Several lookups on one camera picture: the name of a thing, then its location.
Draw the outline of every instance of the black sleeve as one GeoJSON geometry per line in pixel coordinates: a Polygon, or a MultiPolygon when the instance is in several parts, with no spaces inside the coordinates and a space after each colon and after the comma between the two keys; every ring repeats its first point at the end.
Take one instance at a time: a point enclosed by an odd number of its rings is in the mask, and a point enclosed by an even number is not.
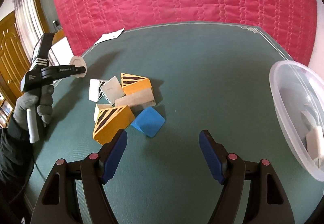
{"type": "Polygon", "coordinates": [[[24,185],[32,155],[28,132],[11,116],[0,139],[0,190],[7,201],[14,198],[24,185]]]}
{"type": "Polygon", "coordinates": [[[19,218],[14,214],[7,201],[0,192],[0,221],[1,224],[21,224],[19,218]]]}

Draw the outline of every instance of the clear plastic bowl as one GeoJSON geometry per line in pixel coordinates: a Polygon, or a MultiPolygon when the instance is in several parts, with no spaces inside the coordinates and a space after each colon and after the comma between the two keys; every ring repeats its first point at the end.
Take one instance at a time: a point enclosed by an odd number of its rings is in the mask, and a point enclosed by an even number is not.
{"type": "Polygon", "coordinates": [[[311,69],[295,61],[278,61],[270,70],[270,88],[281,130],[298,162],[318,181],[324,181],[324,162],[316,164],[307,153],[306,134],[311,115],[323,126],[324,81],[311,69]]]}

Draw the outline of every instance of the hand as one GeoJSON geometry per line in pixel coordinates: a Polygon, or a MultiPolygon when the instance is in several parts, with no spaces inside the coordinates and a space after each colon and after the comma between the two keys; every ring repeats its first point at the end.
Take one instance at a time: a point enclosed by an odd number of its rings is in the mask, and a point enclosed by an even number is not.
{"type": "MultiPolygon", "coordinates": [[[[53,98],[54,86],[48,85],[46,93],[42,94],[37,107],[37,113],[42,117],[44,123],[49,124],[51,122],[53,113],[53,98]]],[[[27,109],[35,105],[38,102],[38,96],[33,95],[31,92],[25,92],[22,96],[17,99],[16,106],[14,109],[14,119],[17,124],[28,131],[27,124],[27,109]]]]}

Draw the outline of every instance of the wall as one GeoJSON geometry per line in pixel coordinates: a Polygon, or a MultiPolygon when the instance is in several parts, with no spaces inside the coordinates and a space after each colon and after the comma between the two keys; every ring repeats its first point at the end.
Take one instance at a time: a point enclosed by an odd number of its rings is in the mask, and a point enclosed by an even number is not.
{"type": "Polygon", "coordinates": [[[1,8],[0,8],[0,20],[2,20],[5,16],[7,16],[10,12],[14,11],[14,4],[12,0],[4,0],[1,8]]]}
{"type": "Polygon", "coordinates": [[[40,0],[40,4],[42,6],[48,27],[52,33],[55,33],[55,29],[53,27],[53,20],[57,20],[59,17],[57,16],[56,8],[53,0],[40,0]]]}
{"type": "Polygon", "coordinates": [[[317,27],[314,48],[308,67],[324,80],[324,4],[317,2],[317,27]]]}

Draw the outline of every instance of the wooden door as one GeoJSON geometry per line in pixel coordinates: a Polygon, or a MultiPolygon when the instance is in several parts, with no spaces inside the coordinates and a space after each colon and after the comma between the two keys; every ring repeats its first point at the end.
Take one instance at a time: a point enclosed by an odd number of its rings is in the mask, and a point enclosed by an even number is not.
{"type": "Polygon", "coordinates": [[[14,11],[0,21],[0,45],[0,74],[15,97],[11,102],[15,103],[22,95],[20,82],[30,63],[17,33],[14,11]]]}

